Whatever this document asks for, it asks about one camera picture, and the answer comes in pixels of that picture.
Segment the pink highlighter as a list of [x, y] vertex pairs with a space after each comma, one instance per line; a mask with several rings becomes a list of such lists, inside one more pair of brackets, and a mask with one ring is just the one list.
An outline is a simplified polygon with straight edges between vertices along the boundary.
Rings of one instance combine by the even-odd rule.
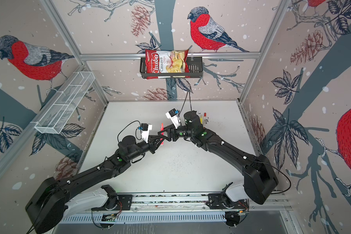
[[[163, 131], [161, 132], [161, 135], [164, 135]], [[160, 145], [164, 144], [163, 141], [164, 141], [164, 139], [161, 139], [161, 144]]]

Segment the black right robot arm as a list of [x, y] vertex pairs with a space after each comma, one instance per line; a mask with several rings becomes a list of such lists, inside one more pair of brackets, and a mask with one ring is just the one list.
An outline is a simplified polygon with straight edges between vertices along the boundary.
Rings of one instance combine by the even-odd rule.
[[173, 123], [164, 128], [168, 141], [188, 138], [196, 147], [213, 153], [234, 166], [244, 177], [246, 195], [255, 203], [264, 204], [278, 186], [274, 167], [264, 155], [257, 157], [229, 144], [212, 130], [203, 127], [196, 111], [184, 114], [184, 125], [181, 125], [179, 111], [176, 109], [167, 112], [166, 117]]

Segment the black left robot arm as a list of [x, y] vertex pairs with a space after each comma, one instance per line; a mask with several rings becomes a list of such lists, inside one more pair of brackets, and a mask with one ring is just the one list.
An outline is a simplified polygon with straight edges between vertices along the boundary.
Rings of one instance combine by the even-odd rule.
[[150, 135], [148, 141], [137, 143], [134, 136], [126, 136], [115, 153], [102, 163], [82, 173], [56, 180], [44, 180], [25, 207], [32, 223], [28, 233], [43, 234], [54, 228], [63, 218], [66, 203], [90, 187], [122, 174], [131, 166], [131, 160], [152, 154], [164, 141], [162, 135]]

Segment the red cassava chips bag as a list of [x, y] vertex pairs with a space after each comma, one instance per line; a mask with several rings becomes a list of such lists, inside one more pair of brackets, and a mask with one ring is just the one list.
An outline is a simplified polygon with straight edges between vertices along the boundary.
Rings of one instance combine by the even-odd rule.
[[145, 50], [145, 74], [150, 76], [143, 78], [158, 79], [168, 78], [160, 74], [168, 73], [189, 73], [187, 56], [189, 50], [183, 51], [162, 51], [162, 50]]

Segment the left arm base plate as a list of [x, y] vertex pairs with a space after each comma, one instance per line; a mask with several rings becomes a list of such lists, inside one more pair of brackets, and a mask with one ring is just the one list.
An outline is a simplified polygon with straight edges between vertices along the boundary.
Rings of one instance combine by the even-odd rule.
[[128, 211], [131, 208], [133, 195], [118, 194], [109, 198], [101, 207], [92, 208], [92, 211]]

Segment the black wall basket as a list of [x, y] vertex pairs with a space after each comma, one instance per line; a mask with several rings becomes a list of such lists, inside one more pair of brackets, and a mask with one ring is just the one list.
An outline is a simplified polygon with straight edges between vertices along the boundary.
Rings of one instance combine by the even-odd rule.
[[202, 57], [188, 57], [186, 60], [188, 73], [147, 73], [145, 57], [140, 59], [139, 72], [143, 79], [164, 79], [164, 78], [201, 78], [203, 75]]

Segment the aluminium mounting rail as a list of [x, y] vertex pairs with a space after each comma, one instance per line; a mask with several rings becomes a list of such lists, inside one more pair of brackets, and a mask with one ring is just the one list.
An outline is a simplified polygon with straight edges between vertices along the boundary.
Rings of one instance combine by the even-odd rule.
[[[63, 217], [81, 213], [92, 208], [101, 207], [109, 198], [115, 198], [118, 194], [108, 194], [101, 189], [89, 193], [77, 195], [64, 205], [57, 208], [57, 212]], [[164, 212], [164, 211], [187, 211], [196, 212], [210, 209], [207, 205], [208, 194], [206, 193], [138, 193], [133, 195], [133, 200], [128, 212]], [[216, 210], [243, 210], [243, 209], [216, 209]], [[263, 205], [249, 200], [248, 210], [275, 210], [291, 211], [292, 207], [283, 194], [272, 195]]]

